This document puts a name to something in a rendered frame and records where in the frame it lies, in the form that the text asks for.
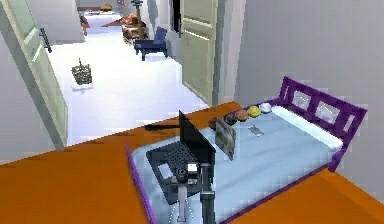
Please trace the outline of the black baseball bat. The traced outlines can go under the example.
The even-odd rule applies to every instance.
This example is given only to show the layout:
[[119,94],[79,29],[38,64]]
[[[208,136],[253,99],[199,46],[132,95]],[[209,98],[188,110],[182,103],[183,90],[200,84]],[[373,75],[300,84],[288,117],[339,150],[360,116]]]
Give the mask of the black baseball bat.
[[144,126],[145,130],[147,131],[158,131],[158,130],[164,130],[164,129],[177,129],[179,128],[179,125],[174,124],[147,124]]

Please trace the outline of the pale green room door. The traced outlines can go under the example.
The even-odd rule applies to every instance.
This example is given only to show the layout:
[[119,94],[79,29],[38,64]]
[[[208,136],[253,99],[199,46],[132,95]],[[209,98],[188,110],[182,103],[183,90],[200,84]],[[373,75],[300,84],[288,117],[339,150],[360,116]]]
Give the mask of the pale green room door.
[[56,150],[67,146],[68,108],[27,0],[0,0],[0,33]]
[[182,83],[213,103],[218,0],[181,0]]

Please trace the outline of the brown table with items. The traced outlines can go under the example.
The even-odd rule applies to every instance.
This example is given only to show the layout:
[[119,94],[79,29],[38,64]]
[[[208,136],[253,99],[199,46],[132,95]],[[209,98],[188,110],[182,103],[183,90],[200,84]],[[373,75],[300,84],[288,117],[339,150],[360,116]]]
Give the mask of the brown table with items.
[[148,38],[146,24],[143,21],[139,21],[134,13],[124,16],[120,21],[120,25],[123,37],[127,42]]

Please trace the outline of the dark floor lamp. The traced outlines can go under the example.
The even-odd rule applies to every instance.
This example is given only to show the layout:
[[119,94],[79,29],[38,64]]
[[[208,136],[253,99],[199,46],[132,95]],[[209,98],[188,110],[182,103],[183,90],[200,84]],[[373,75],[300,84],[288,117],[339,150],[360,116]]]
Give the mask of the dark floor lamp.
[[138,19],[139,39],[140,40],[144,40],[145,39],[145,34],[144,34],[143,26],[142,26],[141,10],[140,10],[140,7],[142,6],[143,1],[142,0],[131,0],[131,3],[135,7],[135,9],[136,9],[136,16],[137,16],[137,19]]

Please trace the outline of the long white pillow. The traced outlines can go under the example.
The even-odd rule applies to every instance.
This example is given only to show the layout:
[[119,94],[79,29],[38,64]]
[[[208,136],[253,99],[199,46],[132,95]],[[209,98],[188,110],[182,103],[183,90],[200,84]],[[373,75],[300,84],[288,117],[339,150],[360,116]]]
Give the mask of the long white pillow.
[[291,125],[324,143],[332,150],[337,151],[342,148],[343,142],[339,138],[288,109],[285,109],[282,106],[273,106],[271,111]]

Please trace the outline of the black laptop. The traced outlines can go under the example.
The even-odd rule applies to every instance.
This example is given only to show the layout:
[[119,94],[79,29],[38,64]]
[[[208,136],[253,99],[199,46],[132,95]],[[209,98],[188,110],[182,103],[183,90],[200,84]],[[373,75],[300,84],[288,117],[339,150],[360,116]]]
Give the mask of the black laptop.
[[[194,126],[179,112],[180,139],[150,150],[146,157],[169,205],[177,202],[177,187],[171,183],[177,168],[185,168],[190,162],[210,163],[214,177],[215,148]],[[200,183],[188,185],[188,197],[199,193]]]

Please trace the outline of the small grey flat object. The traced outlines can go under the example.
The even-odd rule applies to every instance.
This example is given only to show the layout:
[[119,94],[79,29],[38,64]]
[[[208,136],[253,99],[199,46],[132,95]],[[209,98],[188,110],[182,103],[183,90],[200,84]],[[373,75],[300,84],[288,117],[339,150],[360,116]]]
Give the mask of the small grey flat object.
[[259,129],[257,128],[256,126],[252,125],[251,127],[249,127],[249,130],[257,137],[260,137],[260,136],[263,136],[264,133]]

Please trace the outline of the upright colourful book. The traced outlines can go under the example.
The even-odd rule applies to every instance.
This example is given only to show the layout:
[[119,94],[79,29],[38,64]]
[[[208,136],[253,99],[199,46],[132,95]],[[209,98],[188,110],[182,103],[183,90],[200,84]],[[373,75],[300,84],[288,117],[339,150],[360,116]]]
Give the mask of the upright colourful book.
[[215,144],[227,155],[234,158],[236,131],[222,118],[216,119]]

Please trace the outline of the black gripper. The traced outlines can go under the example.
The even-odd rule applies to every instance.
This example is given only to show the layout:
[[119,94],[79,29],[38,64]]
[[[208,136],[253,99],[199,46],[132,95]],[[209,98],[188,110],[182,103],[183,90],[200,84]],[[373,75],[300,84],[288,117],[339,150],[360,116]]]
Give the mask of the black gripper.
[[[177,168],[174,176],[171,178],[172,184],[177,185],[187,185],[188,184],[188,172],[185,168]],[[187,224],[193,224],[194,222],[194,208],[193,201],[191,199],[187,199]],[[170,206],[169,209],[169,224],[177,224],[178,218],[178,203],[175,203]]]

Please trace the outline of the purple bed with blue mattress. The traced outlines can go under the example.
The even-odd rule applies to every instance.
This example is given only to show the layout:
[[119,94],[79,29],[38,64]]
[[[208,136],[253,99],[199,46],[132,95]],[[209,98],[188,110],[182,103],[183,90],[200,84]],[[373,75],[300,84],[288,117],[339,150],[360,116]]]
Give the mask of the purple bed with blue mattress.
[[[277,98],[264,103],[282,106],[321,127],[343,142],[334,151],[324,143],[291,125],[272,111],[236,122],[234,158],[215,144],[216,130],[199,130],[215,148],[212,189],[215,191],[216,224],[227,224],[236,217],[285,191],[324,168],[335,170],[366,114],[366,109],[284,78]],[[264,135],[257,137],[252,125]],[[170,206],[153,173],[146,153],[178,136],[128,151],[132,177],[141,195],[150,224],[169,224]],[[195,212],[193,224],[203,224],[200,192],[188,197]]]

